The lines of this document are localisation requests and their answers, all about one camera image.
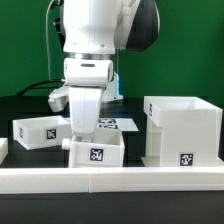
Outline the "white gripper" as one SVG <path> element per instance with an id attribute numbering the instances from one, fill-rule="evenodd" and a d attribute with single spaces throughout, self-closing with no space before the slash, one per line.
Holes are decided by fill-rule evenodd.
<path id="1" fill-rule="evenodd" d="M 103 92 L 113 79 L 113 62 L 66 58 L 64 77 L 69 87 L 72 133 L 91 138 L 97 127 Z"/>

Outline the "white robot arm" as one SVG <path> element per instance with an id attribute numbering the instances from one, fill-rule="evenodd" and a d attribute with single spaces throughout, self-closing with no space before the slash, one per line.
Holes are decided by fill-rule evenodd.
<path id="1" fill-rule="evenodd" d="M 155 0 L 63 0 L 62 24 L 72 133 L 90 138 L 113 80 L 111 56 L 149 48 L 159 35 L 159 12 Z"/>

